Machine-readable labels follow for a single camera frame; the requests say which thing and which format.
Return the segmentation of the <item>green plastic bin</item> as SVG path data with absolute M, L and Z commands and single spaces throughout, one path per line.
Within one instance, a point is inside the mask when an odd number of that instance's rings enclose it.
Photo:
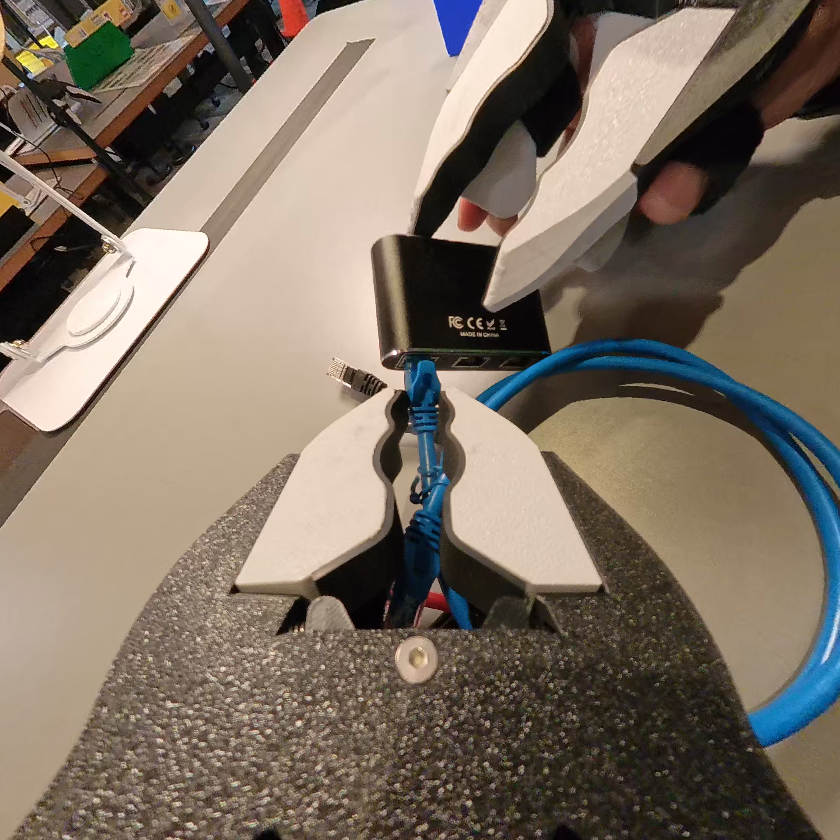
M 78 46 L 64 48 L 75 87 L 91 91 L 134 55 L 130 38 L 110 21 L 104 22 Z

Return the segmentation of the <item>blue plastic bin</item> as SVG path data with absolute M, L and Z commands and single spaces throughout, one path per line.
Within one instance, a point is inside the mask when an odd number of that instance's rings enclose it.
M 482 1 L 434 0 L 434 10 L 448 56 L 458 56 Z

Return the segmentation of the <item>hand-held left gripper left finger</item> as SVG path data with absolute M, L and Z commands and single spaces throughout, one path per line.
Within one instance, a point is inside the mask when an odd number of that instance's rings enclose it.
M 245 593 L 370 601 L 402 556 L 393 480 L 402 467 L 404 393 L 386 388 L 300 453 L 235 581 Z

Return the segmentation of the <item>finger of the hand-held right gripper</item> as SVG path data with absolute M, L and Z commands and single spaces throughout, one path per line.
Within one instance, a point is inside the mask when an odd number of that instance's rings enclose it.
M 637 202 L 634 163 L 734 14 L 685 7 L 656 20 L 595 19 L 591 78 L 572 139 L 502 239 L 483 304 L 500 310 L 555 270 L 601 266 Z
M 409 232 L 431 236 L 461 197 L 495 217 L 526 206 L 546 155 L 580 107 L 561 2 L 510 1 L 474 25 L 434 123 Z

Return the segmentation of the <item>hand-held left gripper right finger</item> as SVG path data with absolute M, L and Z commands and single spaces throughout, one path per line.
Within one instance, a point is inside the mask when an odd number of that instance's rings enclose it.
M 446 583 L 467 601 L 597 592 L 602 577 L 538 446 L 459 390 L 443 405 Z

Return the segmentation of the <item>black ethernet port hub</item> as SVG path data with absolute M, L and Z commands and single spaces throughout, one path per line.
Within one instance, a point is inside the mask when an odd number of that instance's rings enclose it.
M 381 364 L 429 359 L 438 371 L 521 371 L 551 354 L 537 291 L 501 309 L 482 299 L 496 250 L 394 234 L 371 249 Z

